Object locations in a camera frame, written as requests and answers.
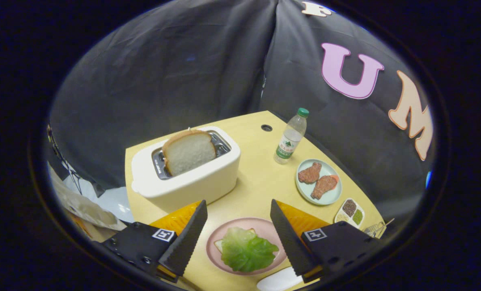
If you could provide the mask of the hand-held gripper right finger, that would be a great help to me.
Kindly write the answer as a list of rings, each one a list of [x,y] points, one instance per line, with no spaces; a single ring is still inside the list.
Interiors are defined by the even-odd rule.
[[[278,200],[271,202],[270,217],[295,274],[305,283],[342,276],[384,245],[348,222],[329,224]]]

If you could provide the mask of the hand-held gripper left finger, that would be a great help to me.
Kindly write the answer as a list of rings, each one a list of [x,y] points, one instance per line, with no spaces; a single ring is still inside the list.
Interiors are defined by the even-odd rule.
[[[185,272],[207,217],[206,201],[196,201],[153,223],[131,223],[101,244],[148,275],[176,283]]]

